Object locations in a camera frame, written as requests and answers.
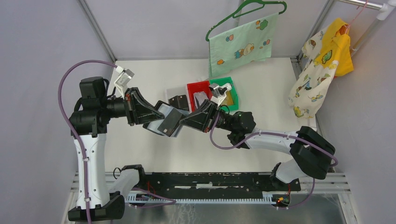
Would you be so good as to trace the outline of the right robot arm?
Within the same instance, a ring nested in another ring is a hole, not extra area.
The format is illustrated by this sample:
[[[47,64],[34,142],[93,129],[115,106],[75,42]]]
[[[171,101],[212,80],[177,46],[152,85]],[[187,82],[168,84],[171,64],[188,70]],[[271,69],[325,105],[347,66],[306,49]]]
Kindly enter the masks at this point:
[[[275,190],[300,177],[323,180],[328,169],[339,163],[335,147],[309,126],[298,131],[265,131],[256,127],[251,112],[229,114],[209,100],[179,123],[209,133],[218,149],[267,149],[290,155],[289,161],[276,164],[271,172],[269,183]]]

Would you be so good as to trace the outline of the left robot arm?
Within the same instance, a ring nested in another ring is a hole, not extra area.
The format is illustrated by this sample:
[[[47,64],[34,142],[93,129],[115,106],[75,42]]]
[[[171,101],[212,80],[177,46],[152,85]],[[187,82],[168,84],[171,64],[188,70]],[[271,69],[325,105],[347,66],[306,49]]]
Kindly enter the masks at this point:
[[[75,208],[68,212],[73,222],[121,219],[130,190],[141,190],[147,184],[141,165],[127,165],[115,182],[107,185],[104,156],[110,120],[125,117],[134,126],[164,119],[138,88],[126,89],[122,98],[109,98],[107,84],[102,77],[81,80],[81,98],[69,118],[78,156],[79,193]]]

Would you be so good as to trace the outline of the black leather card holder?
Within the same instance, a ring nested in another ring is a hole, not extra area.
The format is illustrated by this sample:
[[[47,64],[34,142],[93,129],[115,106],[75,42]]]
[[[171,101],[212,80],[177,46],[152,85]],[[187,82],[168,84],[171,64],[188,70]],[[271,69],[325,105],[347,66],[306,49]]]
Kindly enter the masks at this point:
[[[164,119],[144,124],[143,128],[160,136],[177,137],[182,129],[179,121],[185,118],[189,111],[177,109],[163,101],[158,101],[155,109],[164,115]]]

